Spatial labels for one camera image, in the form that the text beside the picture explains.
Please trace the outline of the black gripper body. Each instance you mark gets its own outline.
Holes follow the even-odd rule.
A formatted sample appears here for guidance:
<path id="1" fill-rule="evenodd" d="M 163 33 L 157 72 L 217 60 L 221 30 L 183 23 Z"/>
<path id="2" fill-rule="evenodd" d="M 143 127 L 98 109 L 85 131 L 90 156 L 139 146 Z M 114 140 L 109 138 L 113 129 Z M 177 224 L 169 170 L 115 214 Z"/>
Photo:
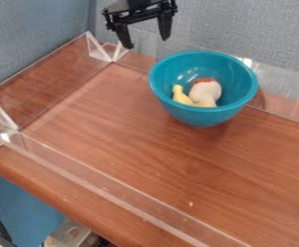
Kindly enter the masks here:
<path id="1" fill-rule="evenodd" d="M 127 25 L 159 17 L 165 11 L 178 12 L 175 0 L 117 0 L 109 5 L 102 14 L 109 30 L 115 30 L 117 23 Z"/>

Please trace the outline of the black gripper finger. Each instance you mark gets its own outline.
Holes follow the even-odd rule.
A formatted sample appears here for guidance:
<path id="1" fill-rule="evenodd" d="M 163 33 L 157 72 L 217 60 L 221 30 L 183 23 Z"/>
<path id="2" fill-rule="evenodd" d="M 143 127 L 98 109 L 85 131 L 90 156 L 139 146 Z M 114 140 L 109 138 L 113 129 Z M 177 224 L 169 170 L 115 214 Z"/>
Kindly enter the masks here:
<path id="1" fill-rule="evenodd" d="M 165 11 L 158 17 L 161 36 L 165 41 L 170 38 L 171 34 L 173 16 L 174 11 Z"/>
<path id="2" fill-rule="evenodd" d="M 129 25 L 125 23 L 117 23 L 115 24 L 115 31 L 117 31 L 118 38 L 119 38 L 125 48 L 126 49 L 134 49 Z"/>

